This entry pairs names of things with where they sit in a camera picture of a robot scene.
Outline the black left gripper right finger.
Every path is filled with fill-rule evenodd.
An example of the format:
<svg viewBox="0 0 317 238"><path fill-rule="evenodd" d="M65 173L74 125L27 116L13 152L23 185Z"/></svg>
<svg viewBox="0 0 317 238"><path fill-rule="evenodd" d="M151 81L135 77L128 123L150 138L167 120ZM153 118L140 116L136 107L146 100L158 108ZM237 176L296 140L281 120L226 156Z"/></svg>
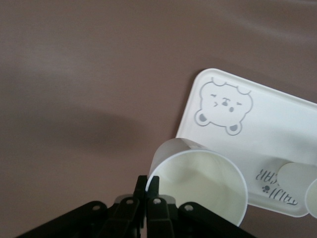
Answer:
<svg viewBox="0 0 317 238"><path fill-rule="evenodd" d="M177 212L175 198L159 194L159 177L149 182L146 201L147 237L174 238L172 218Z"/></svg>

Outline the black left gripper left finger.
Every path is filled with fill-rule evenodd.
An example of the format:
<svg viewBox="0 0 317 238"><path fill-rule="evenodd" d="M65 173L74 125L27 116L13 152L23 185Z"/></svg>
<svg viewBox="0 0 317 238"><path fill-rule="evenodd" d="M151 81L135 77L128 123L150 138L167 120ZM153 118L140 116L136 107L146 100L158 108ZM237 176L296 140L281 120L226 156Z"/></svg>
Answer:
<svg viewBox="0 0 317 238"><path fill-rule="evenodd" d="M144 226L147 176L138 176L134 192L117 197L108 210L107 238L139 238Z"/></svg>

